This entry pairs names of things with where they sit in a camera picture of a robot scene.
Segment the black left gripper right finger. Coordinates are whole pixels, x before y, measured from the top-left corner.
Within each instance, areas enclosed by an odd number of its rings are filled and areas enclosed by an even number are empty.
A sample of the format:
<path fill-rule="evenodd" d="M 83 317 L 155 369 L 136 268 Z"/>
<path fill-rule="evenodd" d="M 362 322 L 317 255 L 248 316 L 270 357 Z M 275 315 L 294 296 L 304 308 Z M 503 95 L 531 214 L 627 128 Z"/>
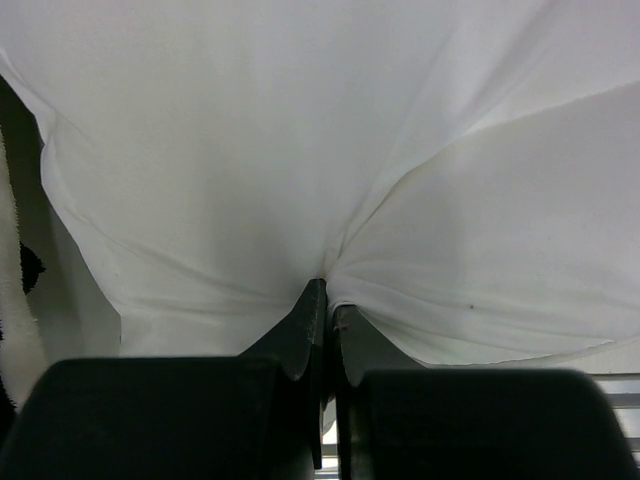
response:
<path fill-rule="evenodd" d="M 344 479 L 635 479 L 594 379 L 569 369 L 426 367 L 354 306 L 333 317 Z"/>

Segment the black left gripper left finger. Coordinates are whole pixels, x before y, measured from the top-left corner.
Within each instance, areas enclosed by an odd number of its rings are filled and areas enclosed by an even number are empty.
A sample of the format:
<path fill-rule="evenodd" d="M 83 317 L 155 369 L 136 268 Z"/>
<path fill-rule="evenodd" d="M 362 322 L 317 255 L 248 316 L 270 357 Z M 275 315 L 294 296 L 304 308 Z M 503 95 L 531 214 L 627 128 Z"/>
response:
<path fill-rule="evenodd" d="M 326 284 L 235 357 L 65 360 L 1 450 L 5 479 L 310 479 L 322 465 Z"/>

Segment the grey pillowcase with cream ruffle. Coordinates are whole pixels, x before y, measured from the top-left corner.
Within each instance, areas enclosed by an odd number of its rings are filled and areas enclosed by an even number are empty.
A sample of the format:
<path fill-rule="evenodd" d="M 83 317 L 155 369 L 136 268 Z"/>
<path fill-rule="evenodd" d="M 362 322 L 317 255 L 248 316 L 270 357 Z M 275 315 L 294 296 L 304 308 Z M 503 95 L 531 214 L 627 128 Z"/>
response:
<path fill-rule="evenodd" d="M 5 1 L 1 73 L 122 355 L 318 277 L 427 364 L 639 335 L 635 1 Z"/>

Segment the black and white striped pillow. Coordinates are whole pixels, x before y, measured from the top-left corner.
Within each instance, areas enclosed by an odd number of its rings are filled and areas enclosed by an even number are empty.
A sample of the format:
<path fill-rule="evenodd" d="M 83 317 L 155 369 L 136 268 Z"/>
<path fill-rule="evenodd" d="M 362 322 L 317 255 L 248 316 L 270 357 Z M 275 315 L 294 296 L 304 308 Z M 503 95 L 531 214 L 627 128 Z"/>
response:
<path fill-rule="evenodd" d="M 27 293 L 43 272 L 20 241 L 6 143 L 1 143 L 1 428 L 8 430 L 48 367 Z"/>

